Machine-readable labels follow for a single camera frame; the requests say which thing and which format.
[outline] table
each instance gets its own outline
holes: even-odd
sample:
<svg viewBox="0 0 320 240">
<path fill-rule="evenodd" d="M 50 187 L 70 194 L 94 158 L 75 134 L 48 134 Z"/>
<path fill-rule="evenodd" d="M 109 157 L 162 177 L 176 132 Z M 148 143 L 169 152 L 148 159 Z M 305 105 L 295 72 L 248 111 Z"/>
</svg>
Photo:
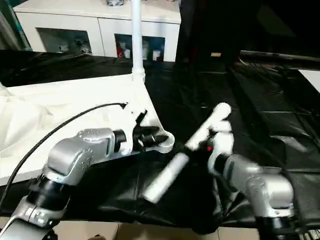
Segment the table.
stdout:
<svg viewBox="0 0 320 240">
<path fill-rule="evenodd" d="M 5 86 L 127 74 L 128 59 L 34 52 L 0 52 Z M 234 152 L 262 165 L 280 158 L 290 171 L 303 217 L 320 227 L 319 92 L 297 70 L 221 64 L 189 66 L 145 62 L 146 88 L 163 127 L 184 143 L 220 102 L 232 107 L 229 120 Z M 225 189 L 201 159 L 187 165 L 158 203 L 143 189 L 174 152 L 147 152 L 92 166 L 70 202 L 65 219 L 118 221 L 192 228 L 204 234 L 218 226 L 254 228 L 248 201 Z M 13 185 L 4 214 L 28 193 L 27 182 Z"/>
</svg>

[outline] white surface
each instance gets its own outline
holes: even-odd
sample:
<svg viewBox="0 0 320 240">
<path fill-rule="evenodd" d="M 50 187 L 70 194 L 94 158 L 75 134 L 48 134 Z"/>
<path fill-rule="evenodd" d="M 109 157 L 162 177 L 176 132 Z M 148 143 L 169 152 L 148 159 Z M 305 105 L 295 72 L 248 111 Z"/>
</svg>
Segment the white surface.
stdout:
<svg viewBox="0 0 320 240">
<path fill-rule="evenodd" d="M 141 1 L 142 21 L 180 24 L 178 1 Z M 60 14 L 108 19 L 131 20 L 131 1 L 118 7 L 107 6 L 106 0 L 28 0 L 13 8 L 16 13 Z"/>
<path fill-rule="evenodd" d="M 86 16 L 68 16 L 42 13 L 17 12 L 16 16 L 35 52 L 46 52 L 45 46 L 36 28 L 65 29 L 86 31 L 92 54 L 104 56 L 104 47 L 100 34 L 98 19 Z"/>
<path fill-rule="evenodd" d="M 132 77 L 128 74 L 8 88 L 12 96 L 8 96 L 8 93 L 0 96 L 0 121 L 3 124 L 0 128 L 0 186 L 7 183 L 21 158 L 42 137 L 66 119 L 90 107 L 128 102 L 124 110 L 118 106 L 100 108 L 60 129 L 30 156 L 15 181 L 37 177 L 50 149 L 58 141 L 73 137 L 80 130 L 108 127 L 127 132 L 130 131 L 128 128 L 134 127 L 128 124 L 130 116 L 136 119 L 147 109 L 141 125 L 159 126 L 164 131 L 143 80 L 132 81 Z M 130 116 L 120 117 L 123 116 L 122 112 Z"/>
<path fill-rule="evenodd" d="M 131 21 L 99 18 L 99 24 L 105 55 L 107 57 L 117 57 L 115 34 L 131 35 Z M 176 60 L 180 25 L 143 21 L 141 27 L 143 36 L 165 38 L 163 60 L 174 62 Z"/>
<path fill-rule="evenodd" d="M 300 73 L 320 92 L 320 71 L 299 70 Z"/>
</svg>

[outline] white cabinet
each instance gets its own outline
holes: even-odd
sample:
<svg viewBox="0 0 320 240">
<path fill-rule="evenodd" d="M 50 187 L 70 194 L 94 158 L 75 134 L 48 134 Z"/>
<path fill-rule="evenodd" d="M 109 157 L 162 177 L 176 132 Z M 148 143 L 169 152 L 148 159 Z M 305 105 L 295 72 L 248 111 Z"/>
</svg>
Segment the white cabinet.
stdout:
<svg viewBox="0 0 320 240">
<path fill-rule="evenodd" d="M 28 0 L 14 8 L 33 51 L 132 57 L 131 1 Z M 141 1 L 144 59 L 174 62 L 181 23 L 178 1 Z"/>
</svg>

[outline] white pole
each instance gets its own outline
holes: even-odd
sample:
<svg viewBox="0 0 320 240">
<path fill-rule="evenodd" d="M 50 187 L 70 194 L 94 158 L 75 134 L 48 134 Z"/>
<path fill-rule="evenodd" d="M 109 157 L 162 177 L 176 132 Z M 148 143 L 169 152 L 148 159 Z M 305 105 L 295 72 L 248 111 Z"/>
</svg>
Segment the white pole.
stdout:
<svg viewBox="0 0 320 240">
<path fill-rule="evenodd" d="M 133 56 L 133 80 L 143 79 L 145 69 L 142 58 L 142 31 L 141 31 L 141 0 L 131 0 L 132 17 L 132 56 Z"/>
</svg>

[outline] black cable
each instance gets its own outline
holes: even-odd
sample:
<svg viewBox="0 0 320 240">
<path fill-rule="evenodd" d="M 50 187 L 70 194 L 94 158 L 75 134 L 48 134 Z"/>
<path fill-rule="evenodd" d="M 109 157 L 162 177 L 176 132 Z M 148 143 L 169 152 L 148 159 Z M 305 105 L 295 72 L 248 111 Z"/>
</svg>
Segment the black cable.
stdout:
<svg viewBox="0 0 320 240">
<path fill-rule="evenodd" d="M 65 125 L 67 125 L 68 123 L 72 122 L 73 120 L 81 117 L 82 115 L 89 113 L 93 110 L 99 109 L 99 108 L 103 108 L 103 107 L 107 107 L 107 106 L 112 106 L 112 105 L 120 105 L 122 108 L 124 108 L 126 106 L 126 103 L 105 103 L 105 104 L 101 104 L 98 106 L 94 106 L 92 108 L 89 108 L 85 111 L 80 112 L 79 114 L 71 117 L 70 119 L 64 121 L 63 123 L 61 123 L 59 126 L 57 126 L 55 129 L 53 129 L 51 132 L 49 132 L 47 135 L 45 135 L 36 145 L 34 145 L 33 148 L 31 148 L 31 150 L 21 159 L 21 161 L 18 163 L 18 165 L 15 167 L 15 169 L 13 170 L 6 186 L 4 189 L 4 192 L 2 194 L 1 200 L 0 200 L 0 216 L 1 216 L 1 209 L 3 207 L 3 204 L 5 202 L 6 196 L 10 190 L 10 187 L 19 171 L 19 169 L 22 167 L 22 165 L 26 162 L 26 160 L 30 157 L 30 155 L 41 145 L 44 143 L 44 141 L 46 141 L 49 137 L 51 137 L 56 131 L 58 131 L 59 129 L 63 128 Z"/>
</svg>

